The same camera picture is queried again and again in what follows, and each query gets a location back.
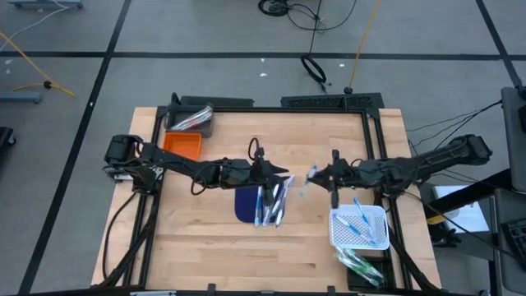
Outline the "black keyboard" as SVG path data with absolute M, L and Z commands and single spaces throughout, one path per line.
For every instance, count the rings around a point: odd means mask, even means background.
M 511 220 L 501 226 L 512 252 L 521 260 L 526 260 L 526 218 Z

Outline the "black aluminium table frame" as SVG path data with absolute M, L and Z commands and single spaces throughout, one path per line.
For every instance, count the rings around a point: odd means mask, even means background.
M 348 292 L 347 271 L 330 246 L 330 194 L 309 185 L 298 193 L 313 164 L 324 168 L 337 149 L 347 161 L 366 159 L 362 116 L 352 113 L 292 113 L 282 109 L 218 112 L 200 160 L 246 159 L 257 137 L 265 159 L 296 176 L 283 223 L 275 228 L 240 222 L 233 190 L 190 193 L 191 179 L 168 172 L 156 223 L 147 289 L 219 291 Z M 436 286 L 441 280 L 422 204 L 397 200 L 404 245 Z

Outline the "grey desk surface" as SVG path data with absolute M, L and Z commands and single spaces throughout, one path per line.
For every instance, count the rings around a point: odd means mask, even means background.
M 526 219 L 526 195 L 496 189 L 491 199 L 491 240 L 504 251 L 511 252 L 501 225 Z M 526 271 L 519 263 L 501 251 L 494 251 L 496 295 L 526 296 Z

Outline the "grey desk panel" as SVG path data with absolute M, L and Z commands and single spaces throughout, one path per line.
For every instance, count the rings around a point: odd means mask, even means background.
M 526 99 L 513 87 L 502 88 L 501 98 L 512 183 L 526 191 Z

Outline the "black desk beam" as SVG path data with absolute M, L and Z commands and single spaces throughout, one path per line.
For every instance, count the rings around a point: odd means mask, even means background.
M 473 183 L 461 190 L 452 192 L 442 198 L 429 202 L 425 208 L 427 219 L 457 210 L 475 201 L 480 201 L 486 197 L 492 196 L 496 189 L 513 189 L 510 169 L 505 169 L 499 173 Z

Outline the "navy blue square mat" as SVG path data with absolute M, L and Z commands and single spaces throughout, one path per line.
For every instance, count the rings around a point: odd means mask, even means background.
M 243 223 L 254 223 L 257 191 L 257 187 L 242 187 L 235 190 L 235 215 Z M 270 217 L 270 224 L 275 224 L 275 216 Z

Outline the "black chair base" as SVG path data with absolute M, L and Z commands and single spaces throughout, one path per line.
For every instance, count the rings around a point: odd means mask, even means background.
M 9 127 L 0 127 L 0 150 L 14 146 L 16 139 L 13 136 L 13 129 Z

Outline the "orange plastic basket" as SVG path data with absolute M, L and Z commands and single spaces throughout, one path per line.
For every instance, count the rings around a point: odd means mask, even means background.
M 201 155 L 202 135 L 190 132 L 166 132 L 163 149 L 190 160 L 198 160 Z

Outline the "green toothbrush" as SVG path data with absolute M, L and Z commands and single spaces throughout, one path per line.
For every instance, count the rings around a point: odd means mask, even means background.
M 378 288 L 383 283 L 383 275 L 371 264 L 360 259 L 356 255 L 347 255 L 346 253 L 337 252 L 335 253 L 335 257 L 351 271 L 361 276 L 369 284 Z
M 340 262 L 353 271 L 365 272 L 369 269 L 369 263 L 353 249 L 336 247 L 336 257 Z
M 343 248 L 339 250 L 339 253 L 339 260 L 362 278 L 376 281 L 384 279 L 384 276 L 371 263 L 353 249 Z

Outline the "white paper sheet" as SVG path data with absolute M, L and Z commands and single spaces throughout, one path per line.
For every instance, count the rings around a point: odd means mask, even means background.
M 434 186 L 432 188 L 436 199 L 441 199 L 453 192 L 466 188 L 466 185 L 459 186 Z M 445 213 L 445 216 L 451 221 L 445 220 L 449 229 L 454 229 L 457 234 L 463 234 L 464 231 L 457 227 L 459 224 L 471 233 L 489 232 L 490 229 L 482 213 L 482 209 L 477 201 L 459 209 Z

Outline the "grey metal foot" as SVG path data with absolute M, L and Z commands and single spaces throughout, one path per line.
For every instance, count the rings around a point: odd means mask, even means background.
M 0 101 L 32 102 L 40 104 L 43 98 L 34 91 L 0 91 Z

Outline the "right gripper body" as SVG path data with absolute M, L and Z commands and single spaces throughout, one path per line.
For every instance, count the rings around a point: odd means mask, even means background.
M 332 208 L 339 207 L 339 192 L 341 187 L 352 187 L 357 184 L 359 172 L 339 157 L 338 150 L 332 150 L 332 165 L 329 172 L 330 204 Z

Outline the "light blue toothbrush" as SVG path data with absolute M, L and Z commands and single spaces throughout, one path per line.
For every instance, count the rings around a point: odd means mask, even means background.
M 310 184 L 309 179 L 312 178 L 316 174 L 316 171 L 317 171 L 317 163 L 314 163 L 305 176 L 305 180 L 299 192 L 300 197 L 304 197 L 306 195 L 308 186 Z
M 369 244 L 373 246 L 376 245 L 376 242 L 372 238 L 369 238 L 365 234 L 362 234 L 357 228 L 355 228 L 352 224 L 350 224 L 342 216 L 334 214 L 333 217 L 336 218 L 336 220 L 338 220 L 341 224 L 343 224 L 347 229 L 349 229 L 352 233 L 354 233 L 358 237 L 366 240 Z
M 369 237 L 370 237 L 370 244 L 376 245 L 376 240 L 374 239 L 371 223 L 369 222 L 369 219 L 366 217 L 366 215 L 365 215 L 365 213 L 364 213 L 364 211 L 362 209 L 362 205 L 360 204 L 359 200 L 356 197 L 353 198 L 353 203 L 357 207 L 357 209 L 360 212 L 360 215 L 362 217 L 362 220 L 364 221 L 364 223 L 366 224 L 366 226 L 368 228 L 368 233 L 369 233 Z

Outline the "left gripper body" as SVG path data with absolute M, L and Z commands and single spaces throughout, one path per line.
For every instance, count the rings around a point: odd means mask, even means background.
M 252 164 L 247 160 L 228 160 L 222 165 L 219 186 L 223 189 L 258 186 L 262 189 L 264 205 L 274 202 L 274 173 L 270 162 L 264 160 L 264 149 L 257 148 Z

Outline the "black plastic bin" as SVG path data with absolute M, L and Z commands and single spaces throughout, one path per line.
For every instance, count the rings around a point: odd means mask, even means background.
M 393 271 L 390 266 L 390 262 L 384 257 L 369 257 L 362 256 L 369 263 L 371 263 L 383 276 L 384 280 L 380 287 L 375 287 L 372 284 L 366 282 L 361 276 L 357 275 L 348 268 L 347 281 L 348 288 L 353 290 L 364 290 L 364 289 L 386 289 L 391 288 L 393 285 Z

